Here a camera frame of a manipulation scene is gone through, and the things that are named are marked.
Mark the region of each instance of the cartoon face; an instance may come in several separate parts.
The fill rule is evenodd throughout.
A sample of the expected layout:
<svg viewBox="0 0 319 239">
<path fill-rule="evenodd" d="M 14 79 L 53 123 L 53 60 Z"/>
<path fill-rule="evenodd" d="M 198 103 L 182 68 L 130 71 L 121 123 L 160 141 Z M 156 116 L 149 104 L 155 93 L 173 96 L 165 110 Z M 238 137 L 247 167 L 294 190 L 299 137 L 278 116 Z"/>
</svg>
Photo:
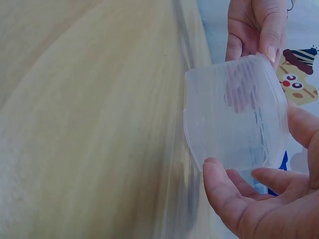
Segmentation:
<svg viewBox="0 0 319 239">
<path fill-rule="evenodd" d="M 285 57 L 280 60 L 277 76 L 287 100 L 300 106 L 318 99 L 317 89 L 306 82 L 308 75 L 287 62 Z"/>
</svg>

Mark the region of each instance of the hand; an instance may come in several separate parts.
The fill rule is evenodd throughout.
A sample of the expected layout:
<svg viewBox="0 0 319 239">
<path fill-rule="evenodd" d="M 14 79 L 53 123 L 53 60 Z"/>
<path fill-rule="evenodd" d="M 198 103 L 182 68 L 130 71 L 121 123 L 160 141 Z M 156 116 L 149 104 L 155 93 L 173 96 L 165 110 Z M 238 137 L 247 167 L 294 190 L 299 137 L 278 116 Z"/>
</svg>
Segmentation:
<svg viewBox="0 0 319 239">
<path fill-rule="evenodd" d="M 286 0 L 231 0 L 226 61 L 265 54 L 278 67 L 286 40 Z"/>
<path fill-rule="evenodd" d="M 308 149 L 310 174 L 271 168 L 252 172 L 279 196 L 258 194 L 216 159 L 207 159 L 203 165 L 208 200 L 239 238 L 319 238 L 319 118 L 293 103 L 289 103 L 288 118 L 292 136 Z"/>
</svg>

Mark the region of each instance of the fingernail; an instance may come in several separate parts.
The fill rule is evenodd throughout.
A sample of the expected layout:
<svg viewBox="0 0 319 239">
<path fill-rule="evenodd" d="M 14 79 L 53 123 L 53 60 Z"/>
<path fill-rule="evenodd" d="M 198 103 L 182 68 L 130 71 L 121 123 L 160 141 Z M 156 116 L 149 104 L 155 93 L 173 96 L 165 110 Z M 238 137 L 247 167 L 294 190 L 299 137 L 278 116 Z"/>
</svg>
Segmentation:
<svg viewBox="0 0 319 239">
<path fill-rule="evenodd" d="M 271 60 L 273 63 L 275 63 L 276 61 L 276 51 L 274 49 L 274 47 L 269 46 L 267 49 L 267 57 L 269 58 L 269 60 Z"/>
</svg>

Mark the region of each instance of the blue pattern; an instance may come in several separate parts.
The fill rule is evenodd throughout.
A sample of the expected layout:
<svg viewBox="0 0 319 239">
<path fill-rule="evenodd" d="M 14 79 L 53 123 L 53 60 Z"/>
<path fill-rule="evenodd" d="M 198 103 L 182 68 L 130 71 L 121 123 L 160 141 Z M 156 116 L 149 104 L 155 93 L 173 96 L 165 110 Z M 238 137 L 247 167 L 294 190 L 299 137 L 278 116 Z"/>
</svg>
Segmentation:
<svg viewBox="0 0 319 239">
<path fill-rule="evenodd" d="M 288 163 L 288 155 L 287 155 L 287 151 L 285 152 L 284 158 L 283 158 L 283 162 L 281 163 L 279 169 L 287 171 L 287 163 Z M 274 195 L 274 196 L 278 196 L 276 193 L 274 193 L 271 189 L 268 189 L 268 194 L 270 195 Z"/>
</svg>

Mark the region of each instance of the transparent plastic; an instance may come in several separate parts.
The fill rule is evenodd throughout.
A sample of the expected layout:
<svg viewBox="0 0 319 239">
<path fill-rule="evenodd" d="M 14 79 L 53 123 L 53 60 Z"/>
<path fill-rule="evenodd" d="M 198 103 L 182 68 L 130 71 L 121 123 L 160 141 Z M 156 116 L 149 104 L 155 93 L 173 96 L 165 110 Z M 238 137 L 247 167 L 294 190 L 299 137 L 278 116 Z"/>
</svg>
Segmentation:
<svg viewBox="0 0 319 239">
<path fill-rule="evenodd" d="M 289 135 L 288 105 L 265 56 L 192 69 L 185 77 L 184 130 L 200 171 L 208 157 L 242 173 L 280 167 Z"/>
</svg>

